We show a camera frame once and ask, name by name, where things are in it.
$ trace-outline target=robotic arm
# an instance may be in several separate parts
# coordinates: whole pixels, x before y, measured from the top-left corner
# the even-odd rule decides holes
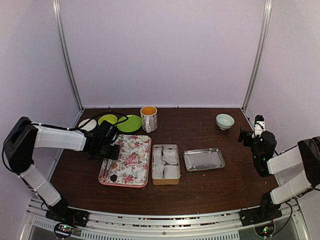
[[[120,146],[112,145],[118,137],[115,125],[103,121],[92,132],[31,122],[21,117],[4,141],[2,159],[6,155],[11,172],[38,195],[48,211],[46,217],[70,226],[85,227],[88,212],[68,207],[68,202],[35,166],[34,148],[59,148],[82,151],[93,159],[117,160]]]
[[[250,147],[253,164],[261,177],[267,177],[303,164],[304,169],[287,183],[266,192],[258,208],[240,211],[244,226],[281,217],[282,203],[308,193],[320,184],[320,137],[299,141],[296,146],[273,157],[277,145],[275,135],[266,130],[264,118],[257,115],[254,131],[240,129],[238,142]]]

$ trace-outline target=white wall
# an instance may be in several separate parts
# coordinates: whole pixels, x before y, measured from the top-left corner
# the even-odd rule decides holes
[[[21,116],[72,125],[78,116],[63,64],[51,0],[0,2],[0,143]],[[34,160],[48,175],[57,150],[37,149]],[[0,239],[14,240],[31,194],[0,163]]]
[[[61,0],[82,104],[240,107],[264,0]]]
[[[320,2],[273,0],[272,17],[248,111],[262,114],[277,150],[320,136]],[[284,181],[295,169],[281,175]],[[320,193],[299,200],[313,240],[320,236]]]

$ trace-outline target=white mug with floral print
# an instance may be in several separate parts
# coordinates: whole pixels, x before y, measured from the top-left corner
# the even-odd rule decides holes
[[[140,110],[142,119],[142,129],[148,134],[157,130],[158,127],[158,110],[154,106],[144,106]]]

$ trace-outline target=aluminum frame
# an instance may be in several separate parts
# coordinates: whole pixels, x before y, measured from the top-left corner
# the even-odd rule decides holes
[[[41,203],[36,197],[30,201],[21,240],[29,239],[33,226],[51,230],[56,224],[55,221],[45,217],[46,211],[41,209]],[[298,202],[293,200],[290,203],[299,239],[309,240]],[[253,225],[242,226],[239,211],[240,209],[191,215],[128,215],[89,210],[87,226],[78,227],[73,236],[80,239],[100,239],[99,236],[110,239],[205,239],[208,236],[234,234],[239,230],[253,228]],[[283,216],[279,219],[286,219],[291,209],[283,204],[281,211]]]
[[[52,0],[52,5],[53,5],[53,13],[56,21],[56,27],[58,31],[58,36],[59,36],[59,41],[60,41],[60,46],[62,50],[62,56],[63,56],[63,62],[65,66],[65,70],[68,76],[68,80],[70,83],[71,91],[76,103],[76,106],[79,111],[82,111],[84,109],[79,91],[76,85],[74,73],[71,67],[71,61],[69,57],[69,52],[67,48],[67,42],[66,42],[66,37],[65,37],[65,32],[64,32],[64,26],[62,22],[62,16],[61,16],[61,10],[60,10],[60,0]]]
[[[253,89],[258,77],[258,72],[261,65],[261,60],[262,60],[264,48],[266,46],[268,32],[269,32],[271,12],[272,12],[272,0],[265,0],[258,48],[257,48],[257,52],[256,52],[254,64],[253,64],[249,86],[248,86],[245,99],[242,105],[242,109],[244,111],[247,110],[247,107],[248,107],[248,104],[252,96]]]

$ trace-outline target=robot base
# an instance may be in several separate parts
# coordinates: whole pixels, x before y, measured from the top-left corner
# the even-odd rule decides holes
[[[69,226],[79,226],[79,227],[86,227],[87,226],[87,221],[89,217],[89,212],[79,210],[79,209],[73,209],[68,207],[68,211],[70,213],[70,216],[74,216],[75,219],[75,224],[73,218],[70,218],[67,221],[63,221],[62,219],[56,217],[51,211],[47,211],[45,214],[45,217],[47,219],[51,219],[57,222],[63,222],[65,224],[68,224]]]
[[[240,221],[242,226],[256,225],[266,221],[271,221],[272,219],[277,219],[282,217],[282,212],[279,209],[274,209],[264,217],[261,215],[261,208],[251,208],[246,210],[241,210],[239,212]]]

